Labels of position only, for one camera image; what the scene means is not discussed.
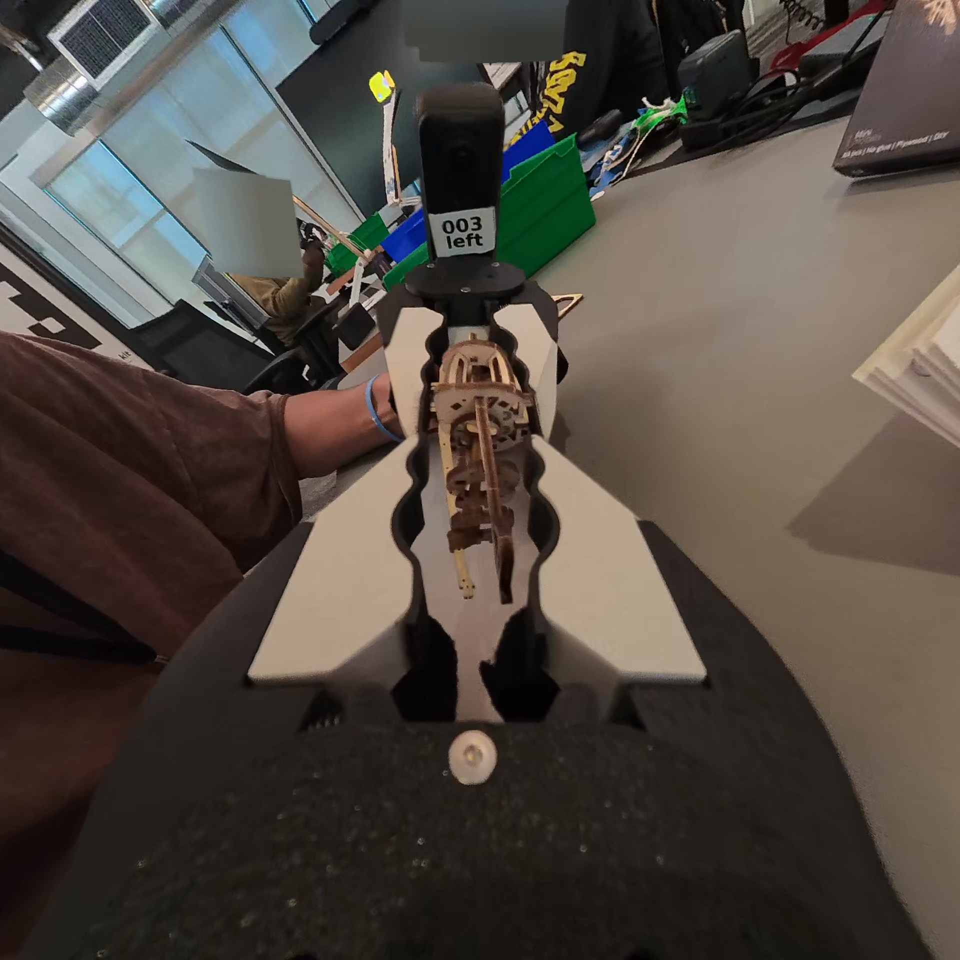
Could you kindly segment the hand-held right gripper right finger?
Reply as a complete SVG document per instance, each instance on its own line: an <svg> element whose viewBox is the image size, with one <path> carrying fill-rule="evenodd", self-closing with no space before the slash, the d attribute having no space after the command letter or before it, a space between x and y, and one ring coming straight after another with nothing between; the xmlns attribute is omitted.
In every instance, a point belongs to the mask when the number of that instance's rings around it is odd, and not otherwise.
<svg viewBox="0 0 960 960"><path fill-rule="evenodd" d="M640 520L540 436L523 476L536 546L526 603L480 666L504 722L608 721L634 687L707 677Z"/></svg>

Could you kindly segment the black monitor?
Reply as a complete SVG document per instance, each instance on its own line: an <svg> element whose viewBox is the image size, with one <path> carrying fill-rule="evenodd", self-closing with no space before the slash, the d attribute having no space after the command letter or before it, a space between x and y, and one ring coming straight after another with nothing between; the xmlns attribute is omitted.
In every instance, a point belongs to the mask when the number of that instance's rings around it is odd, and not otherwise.
<svg viewBox="0 0 960 960"><path fill-rule="evenodd" d="M401 186L422 170L416 98L428 83L402 33L400 2L379 2L319 45L279 85L282 101L364 217L387 203L383 105L368 84L382 71L400 90L392 143Z"/></svg>

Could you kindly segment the blue wristband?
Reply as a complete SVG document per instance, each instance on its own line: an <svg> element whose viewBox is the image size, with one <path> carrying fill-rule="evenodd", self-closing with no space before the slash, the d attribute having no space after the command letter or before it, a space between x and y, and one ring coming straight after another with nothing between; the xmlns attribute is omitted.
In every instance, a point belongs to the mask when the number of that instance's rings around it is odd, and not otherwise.
<svg viewBox="0 0 960 960"><path fill-rule="evenodd" d="M375 397L375 386L377 384L377 380L382 377L383 375L374 376L366 383L363 396L366 401L367 412L371 423L376 426L376 428L383 436L385 436L391 442L401 443L404 440L404 437L402 435L396 434L393 429L385 425L380 416L378 415L378 408L376 405Z"/></svg>

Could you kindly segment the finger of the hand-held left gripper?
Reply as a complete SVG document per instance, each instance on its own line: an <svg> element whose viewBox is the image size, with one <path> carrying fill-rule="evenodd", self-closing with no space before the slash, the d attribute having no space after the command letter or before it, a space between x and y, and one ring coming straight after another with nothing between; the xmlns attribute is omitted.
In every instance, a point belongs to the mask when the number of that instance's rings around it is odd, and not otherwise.
<svg viewBox="0 0 960 960"><path fill-rule="evenodd" d="M512 356L526 370L526 392L534 397L538 434L548 442L556 419L560 349L531 304L511 304L496 312L497 327L511 335Z"/></svg>
<svg viewBox="0 0 960 960"><path fill-rule="evenodd" d="M425 370L432 363L430 338L443 329L442 314L425 306L400 309L388 340L384 340L392 396L401 435L416 437L423 431Z"/></svg>

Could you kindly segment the white vent grille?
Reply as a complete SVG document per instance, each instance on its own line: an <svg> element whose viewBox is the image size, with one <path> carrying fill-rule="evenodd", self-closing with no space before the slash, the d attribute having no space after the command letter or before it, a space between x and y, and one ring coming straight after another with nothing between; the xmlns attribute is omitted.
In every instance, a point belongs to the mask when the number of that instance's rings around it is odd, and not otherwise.
<svg viewBox="0 0 960 960"><path fill-rule="evenodd" d="M48 31L47 39L100 89L161 29L148 3L83 1Z"/></svg>

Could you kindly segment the large green plastic bin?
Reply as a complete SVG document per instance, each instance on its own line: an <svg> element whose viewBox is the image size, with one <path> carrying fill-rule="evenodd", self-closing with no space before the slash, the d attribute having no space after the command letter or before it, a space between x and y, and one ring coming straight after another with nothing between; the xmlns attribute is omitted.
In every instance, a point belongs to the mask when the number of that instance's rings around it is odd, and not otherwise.
<svg viewBox="0 0 960 960"><path fill-rule="evenodd" d="M550 263L596 221L575 136L515 164L495 194L503 162L482 147L472 176L449 162L426 178L427 241L387 273L387 291L419 267L466 269L510 265L526 277Z"/></svg>

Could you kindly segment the framed printed marker sign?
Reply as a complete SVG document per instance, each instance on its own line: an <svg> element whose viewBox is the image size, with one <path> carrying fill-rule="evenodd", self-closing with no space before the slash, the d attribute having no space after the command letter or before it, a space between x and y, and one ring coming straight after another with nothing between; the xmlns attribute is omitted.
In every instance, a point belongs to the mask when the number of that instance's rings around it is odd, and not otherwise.
<svg viewBox="0 0 960 960"><path fill-rule="evenodd" d="M1 247L1 329L151 367L134 347L6 247Z"/></svg>

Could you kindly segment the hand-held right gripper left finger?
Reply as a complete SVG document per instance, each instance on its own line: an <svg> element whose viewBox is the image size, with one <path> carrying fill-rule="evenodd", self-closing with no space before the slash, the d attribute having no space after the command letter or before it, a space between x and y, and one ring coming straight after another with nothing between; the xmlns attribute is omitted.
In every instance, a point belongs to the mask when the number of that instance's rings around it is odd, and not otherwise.
<svg viewBox="0 0 960 960"><path fill-rule="evenodd" d="M406 720L455 719L457 655L412 553L428 466L427 440L403 440L318 512L248 667L252 684L316 683L342 703L378 688Z"/></svg>

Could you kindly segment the blue plastic bin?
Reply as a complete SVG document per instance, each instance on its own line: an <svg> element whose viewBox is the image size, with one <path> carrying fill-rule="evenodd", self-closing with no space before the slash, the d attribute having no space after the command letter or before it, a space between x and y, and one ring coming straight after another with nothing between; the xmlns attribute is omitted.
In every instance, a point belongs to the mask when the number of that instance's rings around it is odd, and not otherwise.
<svg viewBox="0 0 960 960"><path fill-rule="evenodd" d="M395 228L380 241L379 245L393 263L400 264L425 243L426 223L424 211L419 208L402 221L396 223Z"/></svg>
<svg viewBox="0 0 960 960"><path fill-rule="evenodd" d="M545 120L528 123L495 159L492 129L475 123L420 123L422 197L425 213L459 217L489 209L512 175L554 146Z"/></svg>

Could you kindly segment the wooden model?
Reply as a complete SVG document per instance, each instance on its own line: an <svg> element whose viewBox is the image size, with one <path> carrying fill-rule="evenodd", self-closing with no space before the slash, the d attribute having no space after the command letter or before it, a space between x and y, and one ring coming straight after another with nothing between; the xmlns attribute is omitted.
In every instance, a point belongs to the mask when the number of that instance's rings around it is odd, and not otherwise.
<svg viewBox="0 0 960 960"><path fill-rule="evenodd" d="M530 437L534 397L522 389L503 348L474 335L447 349L431 396L435 426L438 421L452 425L456 449L466 447L466 429L475 436L473 455L482 467L475 479L482 482L482 491L479 523L466 528L472 533L467 544L475 543L464 556L473 546L491 545L499 601L510 604L514 564L510 503L520 485L516 455Z"/></svg>

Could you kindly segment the black office chair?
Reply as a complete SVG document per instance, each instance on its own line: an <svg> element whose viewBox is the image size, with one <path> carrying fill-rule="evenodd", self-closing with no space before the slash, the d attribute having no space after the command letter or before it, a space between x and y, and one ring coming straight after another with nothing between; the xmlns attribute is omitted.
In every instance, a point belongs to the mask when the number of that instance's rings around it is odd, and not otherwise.
<svg viewBox="0 0 960 960"><path fill-rule="evenodd" d="M300 394L335 388L344 378L339 361L319 333L288 346L271 330L236 324L238 313L207 306L225 322L180 299L166 313L132 328L135 344L159 361L159 369L184 383L250 395L258 391Z"/></svg>

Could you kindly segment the black kit box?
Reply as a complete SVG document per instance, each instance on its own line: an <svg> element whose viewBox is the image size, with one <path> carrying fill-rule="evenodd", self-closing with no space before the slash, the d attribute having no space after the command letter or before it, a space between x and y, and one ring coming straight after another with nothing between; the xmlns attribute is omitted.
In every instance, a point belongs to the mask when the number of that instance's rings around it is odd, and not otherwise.
<svg viewBox="0 0 960 960"><path fill-rule="evenodd" d="M959 161L959 2L896 2L833 169L847 177Z"/></svg>

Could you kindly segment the instruction booklet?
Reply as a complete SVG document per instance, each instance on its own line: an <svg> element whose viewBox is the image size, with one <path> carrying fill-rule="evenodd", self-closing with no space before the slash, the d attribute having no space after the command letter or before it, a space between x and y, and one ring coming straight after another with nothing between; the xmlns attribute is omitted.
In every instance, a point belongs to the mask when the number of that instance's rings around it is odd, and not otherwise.
<svg viewBox="0 0 960 960"><path fill-rule="evenodd" d="M959 267L858 367L854 378L959 445Z"/></svg>

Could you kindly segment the small green plastic bin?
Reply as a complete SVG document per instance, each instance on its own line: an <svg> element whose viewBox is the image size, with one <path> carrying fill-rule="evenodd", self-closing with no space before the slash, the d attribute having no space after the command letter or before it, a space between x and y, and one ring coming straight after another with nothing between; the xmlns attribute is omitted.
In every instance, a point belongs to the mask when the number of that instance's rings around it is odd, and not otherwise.
<svg viewBox="0 0 960 960"><path fill-rule="evenodd" d="M375 211L348 234L353 245L362 252L366 250L376 251L387 235L388 228L378 211ZM348 272L355 263L356 252L343 242L337 242L327 253L327 266L334 277L339 277L343 273Z"/></svg>

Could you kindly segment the person's left forearm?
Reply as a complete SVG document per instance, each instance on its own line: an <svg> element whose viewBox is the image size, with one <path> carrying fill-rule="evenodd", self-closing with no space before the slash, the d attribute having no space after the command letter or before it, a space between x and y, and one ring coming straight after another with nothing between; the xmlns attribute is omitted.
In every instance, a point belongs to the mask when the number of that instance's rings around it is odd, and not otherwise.
<svg viewBox="0 0 960 960"><path fill-rule="evenodd" d="M283 434L300 480L324 476L386 445L371 423L364 386L294 395L283 407ZM388 373L375 386L378 415L400 435Z"/></svg>

